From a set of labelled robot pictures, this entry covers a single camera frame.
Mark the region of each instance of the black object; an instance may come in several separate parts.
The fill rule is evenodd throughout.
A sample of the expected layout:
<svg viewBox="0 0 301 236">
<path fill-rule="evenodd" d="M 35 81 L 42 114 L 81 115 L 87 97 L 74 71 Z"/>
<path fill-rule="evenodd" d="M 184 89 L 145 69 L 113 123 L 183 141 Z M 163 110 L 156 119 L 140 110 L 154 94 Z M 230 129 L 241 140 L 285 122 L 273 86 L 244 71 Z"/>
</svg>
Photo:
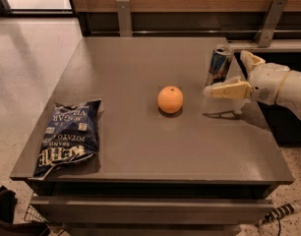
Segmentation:
<svg viewBox="0 0 301 236">
<path fill-rule="evenodd" d="M 30 223 L 13 224 L 17 199 L 15 192 L 0 187 L 0 236 L 39 236 L 48 235 L 45 223 L 32 221 Z"/>
</svg>

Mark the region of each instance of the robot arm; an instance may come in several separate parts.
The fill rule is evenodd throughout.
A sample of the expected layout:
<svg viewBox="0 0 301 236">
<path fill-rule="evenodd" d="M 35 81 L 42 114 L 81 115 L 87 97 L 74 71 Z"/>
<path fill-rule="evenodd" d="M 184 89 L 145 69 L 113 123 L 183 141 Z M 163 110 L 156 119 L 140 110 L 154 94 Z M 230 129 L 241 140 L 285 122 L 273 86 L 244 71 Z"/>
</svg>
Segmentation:
<svg viewBox="0 0 301 236">
<path fill-rule="evenodd" d="M 241 51 L 248 82 L 240 78 L 205 88 L 205 95 L 216 98 L 246 98 L 251 95 L 267 105 L 277 104 L 292 111 L 301 120 L 301 73 L 287 66 L 266 61 L 248 51 Z"/>
</svg>

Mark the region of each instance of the table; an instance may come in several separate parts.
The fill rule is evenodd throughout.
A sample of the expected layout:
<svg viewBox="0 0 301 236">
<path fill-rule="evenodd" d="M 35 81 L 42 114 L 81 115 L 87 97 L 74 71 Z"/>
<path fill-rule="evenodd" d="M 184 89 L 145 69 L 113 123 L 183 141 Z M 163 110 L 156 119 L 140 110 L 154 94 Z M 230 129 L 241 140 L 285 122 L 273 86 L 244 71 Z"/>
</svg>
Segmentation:
<svg viewBox="0 0 301 236">
<path fill-rule="evenodd" d="M 226 39 L 83 38 L 11 178 L 30 184 L 38 194 L 30 203 L 74 233 L 89 224 L 124 233 L 130 226 L 152 231 L 174 225 L 183 232 L 256 222 L 272 208 L 268 194 L 293 178 L 257 102 L 246 104 L 239 118 L 205 115 L 230 108 L 230 101 L 203 95 L 211 53 L 220 43 Z M 228 77 L 238 75 L 234 58 Z M 156 104 L 166 86 L 184 94 L 182 113 L 172 118 Z M 30 180 L 53 104 L 97 98 L 103 102 L 98 156 L 44 181 Z M 198 228 L 206 230 L 212 235 L 210 227 Z"/>
</svg>

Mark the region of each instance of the gray tabletop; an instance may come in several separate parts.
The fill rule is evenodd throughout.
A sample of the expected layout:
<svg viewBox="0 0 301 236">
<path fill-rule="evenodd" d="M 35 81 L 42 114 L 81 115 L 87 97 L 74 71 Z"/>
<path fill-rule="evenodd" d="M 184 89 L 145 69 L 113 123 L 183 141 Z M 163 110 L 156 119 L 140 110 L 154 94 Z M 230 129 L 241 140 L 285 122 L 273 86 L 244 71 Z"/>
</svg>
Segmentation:
<svg viewBox="0 0 301 236">
<path fill-rule="evenodd" d="M 213 48 L 225 38 L 84 38 L 35 126 L 11 178 L 32 176 L 55 102 L 101 98 L 100 151 L 84 165 L 49 175 L 55 181 L 199 181 L 290 183 L 293 178 L 258 104 L 240 119 L 210 118 L 232 102 L 202 94 Z M 234 59 L 228 76 L 242 75 Z M 158 111 L 166 86 L 184 94 L 182 113 Z"/>
</svg>

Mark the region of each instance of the cable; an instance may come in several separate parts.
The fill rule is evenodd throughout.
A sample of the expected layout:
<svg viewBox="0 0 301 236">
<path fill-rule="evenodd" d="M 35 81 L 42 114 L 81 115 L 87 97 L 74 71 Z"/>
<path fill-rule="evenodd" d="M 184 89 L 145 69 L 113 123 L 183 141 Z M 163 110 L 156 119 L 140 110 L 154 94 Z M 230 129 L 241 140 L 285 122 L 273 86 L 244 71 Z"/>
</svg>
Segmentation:
<svg viewBox="0 0 301 236">
<path fill-rule="evenodd" d="M 278 221 L 278 236 L 280 236 L 280 233 L 281 233 L 281 225 L 280 225 L 280 220 L 279 218 L 277 218 L 277 221 Z"/>
<path fill-rule="evenodd" d="M 61 229 L 61 231 L 59 232 L 59 234 L 57 234 L 57 236 L 60 236 L 64 232 L 66 232 L 66 230 L 65 229 Z"/>
<path fill-rule="evenodd" d="M 270 223 L 276 219 L 283 219 L 287 215 L 301 211 L 301 200 L 272 209 L 263 219 L 258 222 L 258 226 Z"/>
</svg>

